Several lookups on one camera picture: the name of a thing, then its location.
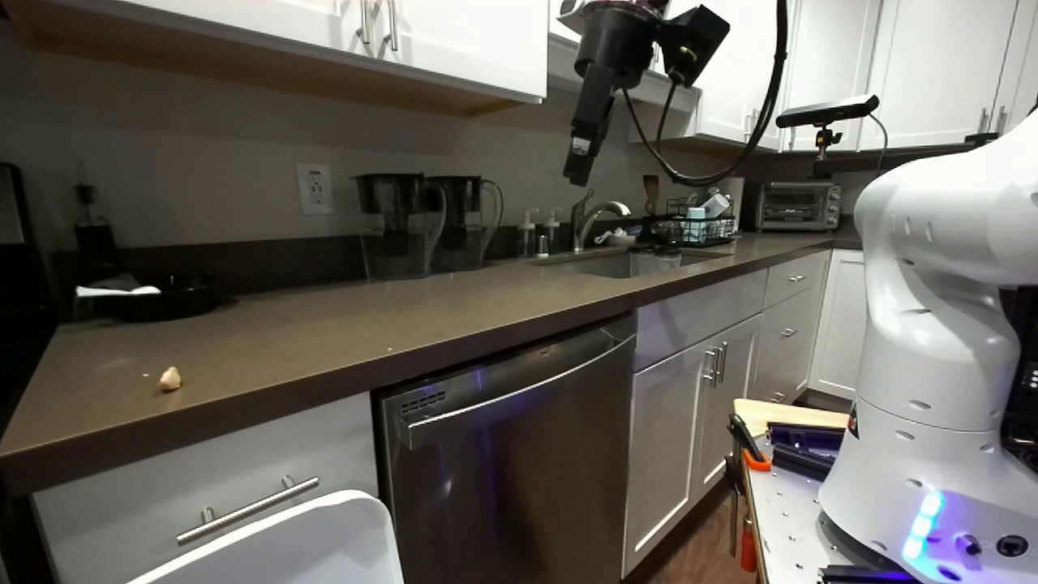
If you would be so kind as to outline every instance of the backsplash wall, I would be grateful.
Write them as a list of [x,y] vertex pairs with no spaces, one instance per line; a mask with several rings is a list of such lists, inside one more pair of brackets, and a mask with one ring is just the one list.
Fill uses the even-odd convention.
[[[97,184],[120,246],[342,237],[362,230],[359,172],[479,172],[521,207],[569,207],[571,93],[442,117],[33,53],[0,28],[0,159],[27,172],[45,250],[70,250],[70,184]],[[299,162],[326,162],[335,215],[305,215]],[[609,140],[590,188],[639,191],[639,155]]]

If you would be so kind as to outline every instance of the blue light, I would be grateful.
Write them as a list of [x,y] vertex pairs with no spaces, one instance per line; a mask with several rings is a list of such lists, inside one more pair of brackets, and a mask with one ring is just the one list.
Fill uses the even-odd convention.
[[931,534],[935,534],[935,520],[931,515],[915,515],[910,537],[915,539],[928,539]]
[[937,515],[943,507],[943,494],[942,489],[931,489],[928,500],[920,500],[920,515]]
[[908,539],[904,544],[902,544],[902,560],[904,562],[915,562],[920,555],[920,539]]

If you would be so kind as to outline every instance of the kitchen counter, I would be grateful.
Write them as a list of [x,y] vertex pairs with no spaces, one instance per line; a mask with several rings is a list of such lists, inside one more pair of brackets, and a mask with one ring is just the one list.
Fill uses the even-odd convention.
[[[635,281],[515,261],[408,282],[251,295],[180,321],[65,326],[0,443],[0,494],[45,489],[408,384],[828,246],[830,237],[744,237],[717,261]],[[160,393],[164,367],[180,369],[179,393]]]

